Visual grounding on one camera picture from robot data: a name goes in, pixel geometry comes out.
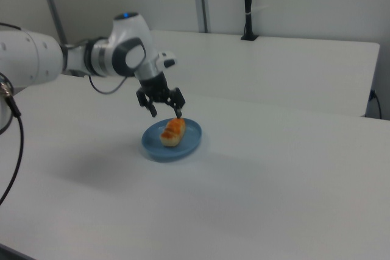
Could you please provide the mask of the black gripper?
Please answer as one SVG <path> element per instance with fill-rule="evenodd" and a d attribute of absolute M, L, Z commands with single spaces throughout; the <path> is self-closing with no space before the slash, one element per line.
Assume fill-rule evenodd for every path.
<path fill-rule="evenodd" d="M 140 85 L 141 88 L 136 92 L 138 102 L 141 107 L 150 112 L 153 118 L 157 115 L 153 102 L 165 103 L 174 110 L 176 118 L 180 119 L 182 117 L 182 108 L 186 102 L 185 98 L 179 88 L 174 88 L 173 90 L 168 88 L 163 72 L 151 79 L 140 80 Z"/>

